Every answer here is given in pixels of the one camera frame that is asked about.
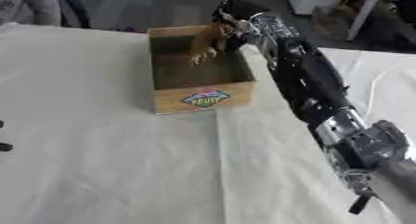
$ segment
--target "white table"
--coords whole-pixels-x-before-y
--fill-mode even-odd
[[[1,223],[396,223],[376,200],[347,213],[355,195],[253,47],[242,49],[257,80],[251,106],[162,116],[147,47],[142,34],[0,27],[0,140],[16,148],[0,156]],[[416,137],[413,56],[324,51],[361,111],[393,66],[370,121]]]

